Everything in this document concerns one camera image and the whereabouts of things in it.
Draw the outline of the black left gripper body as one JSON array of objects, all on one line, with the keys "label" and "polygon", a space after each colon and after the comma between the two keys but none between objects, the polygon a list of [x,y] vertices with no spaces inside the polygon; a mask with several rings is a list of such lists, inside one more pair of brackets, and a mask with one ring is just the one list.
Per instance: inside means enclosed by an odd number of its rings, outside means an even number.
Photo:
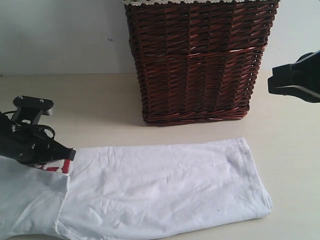
[{"label": "black left gripper body", "polygon": [[48,146],[54,140],[50,126],[30,123],[18,124],[0,114],[0,155],[23,165],[50,162]]}]

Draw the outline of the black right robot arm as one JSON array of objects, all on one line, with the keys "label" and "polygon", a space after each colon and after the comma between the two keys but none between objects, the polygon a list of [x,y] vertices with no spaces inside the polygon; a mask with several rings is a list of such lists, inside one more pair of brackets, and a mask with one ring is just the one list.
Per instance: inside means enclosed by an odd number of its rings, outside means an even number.
[{"label": "black right robot arm", "polygon": [[267,80],[268,92],[291,96],[308,103],[320,102],[320,52],[302,55],[296,62],[272,69]]}]

